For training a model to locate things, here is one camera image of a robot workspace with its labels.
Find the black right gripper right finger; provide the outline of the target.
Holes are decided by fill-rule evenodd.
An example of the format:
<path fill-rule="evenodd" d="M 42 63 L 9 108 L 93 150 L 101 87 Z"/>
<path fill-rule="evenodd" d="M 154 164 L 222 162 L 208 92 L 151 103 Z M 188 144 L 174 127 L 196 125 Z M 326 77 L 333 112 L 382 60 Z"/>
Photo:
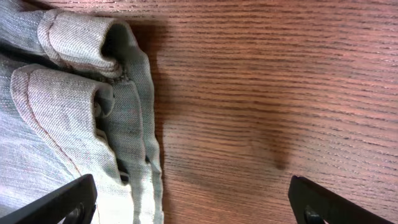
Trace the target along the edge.
<path fill-rule="evenodd" d="M 297 223 L 392 223 L 305 177 L 292 176 L 288 198 Z"/>

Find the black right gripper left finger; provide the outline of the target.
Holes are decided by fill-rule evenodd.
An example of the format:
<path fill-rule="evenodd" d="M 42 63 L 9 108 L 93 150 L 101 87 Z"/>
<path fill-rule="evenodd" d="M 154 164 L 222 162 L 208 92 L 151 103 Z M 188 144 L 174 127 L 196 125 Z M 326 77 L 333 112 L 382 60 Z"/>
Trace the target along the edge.
<path fill-rule="evenodd" d="M 1 224 L 90 224 L 96 199 L 93 176 L 85 174 L 2 217 Z"/>

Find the light blue denim shorts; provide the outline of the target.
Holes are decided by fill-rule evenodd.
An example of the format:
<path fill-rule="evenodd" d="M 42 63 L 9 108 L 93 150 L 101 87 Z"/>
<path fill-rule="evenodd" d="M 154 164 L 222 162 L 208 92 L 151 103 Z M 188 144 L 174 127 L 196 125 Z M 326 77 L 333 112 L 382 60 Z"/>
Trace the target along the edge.
<path fill-rule="evenodd" d="M 85 175 L 93 223 L 162 223 L 147 55 L 119 19 L 1 2 L 1 215 Z"/>

